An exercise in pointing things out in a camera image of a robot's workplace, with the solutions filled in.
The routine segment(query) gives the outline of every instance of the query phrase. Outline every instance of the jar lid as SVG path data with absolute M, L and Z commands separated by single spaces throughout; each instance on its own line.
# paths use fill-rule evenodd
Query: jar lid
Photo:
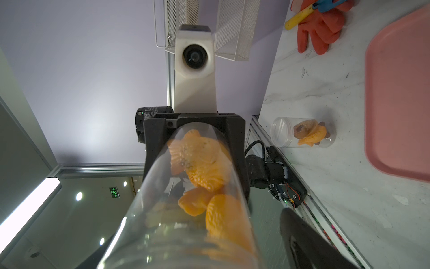
M 292 127 L 283 117 L 276 118 L 270 127 L 270 138 L 275 147 L 286 147 L 291 143 Z

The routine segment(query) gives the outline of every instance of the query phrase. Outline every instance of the metal rail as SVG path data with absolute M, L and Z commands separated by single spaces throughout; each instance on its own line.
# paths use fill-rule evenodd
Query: metal rail
M 175 55 L 166 51 L 167 106 L 175 109 Z
M 272 141 L 263 129 L 263 127 L 258 123 L 258 118 L 253 116 L 251 119 L 251 124 L 249 126 L 249 131 L 254 133 L 258 139 L 264 142 L 266 146 L 273 146 Z M 279 148 L 275 147 L 279 155 L 284 159 L 288 166 L 296 174 L 297 178 L 307 189 L 307 197 L 304 199 L 304 203 L 298 207 L 295 212 L 307 221 L 311 226 L 314 226 L 316 231 L 331 243 L 346 259 L 348 259 L 353 264 L 357 265 L 359 268 L 372 269 L 366 259 L 361 255 L 355 245 L 351 240 L 345 235 L 339 225 L 335 222 L 334 218 L 329 214 L 327 209 L 323 206 L 321 201 L 316 197 L 314 192 L 309 188 L 303 178 L 300 177 L 299 173 L 294 169 L 291 163 L 287 160 L 285 155 L 280 151 Z
M 144 163 L 63 164 L 55 176 L 60 178 L 142 176 L 144 168 Z

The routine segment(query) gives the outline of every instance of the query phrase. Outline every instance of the pink tray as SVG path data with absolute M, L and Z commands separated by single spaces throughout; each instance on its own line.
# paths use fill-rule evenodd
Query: pink tray
M 365 151 L 381 172 L 430 181 L 430 5 L 367 48 Z

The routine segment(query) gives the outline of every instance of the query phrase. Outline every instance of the black cable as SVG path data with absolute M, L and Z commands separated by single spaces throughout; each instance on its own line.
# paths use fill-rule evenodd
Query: black cable
M 270 184 L 267 189 L 270 191 L 271 195 L 273 195 L 273 197 L 276 198 L 278 201 L 286 200 L 291 202 L 290 199 L 283 194 L 284 191 L 282 190 L 282 188 L 279 187 L 278 184 Z
M 265 149 L 264 149 L 264 143 L 263 143 L 263 141 L 261 141 L 261 140 L 255 140 L 254 142 L 252 142 L 247 148 L 246 148 L 246 150 L 245 150 L 245 156 L 246 156 L 246 154 L 248 154 L 248 152 L 249 152 L 249 150 L 253 147 L 253 146 L 255 146 L 256 144 L 261 144 L 261 149 L 262 149 L 262 153 L 263 153 L 263 160 L 266 160 L 266 152 L 265 152 Z

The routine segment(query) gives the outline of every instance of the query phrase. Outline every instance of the red wire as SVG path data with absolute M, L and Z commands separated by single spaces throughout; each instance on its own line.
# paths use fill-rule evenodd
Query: red wire
M 298 193 L 293 188 L 290 187 L 290 189 L 292 189 L 297 194 L 298 200 L 300 201 L 300 195 L 298 195 Z
M 287 195 L 288 195 L 288 198 L 290 199 L 290 202 L 291 202 L 291 197 L 290 197 L 290 194 L 288 193 L 288 190 L 286 190 L 286 193 L 287 193 Z

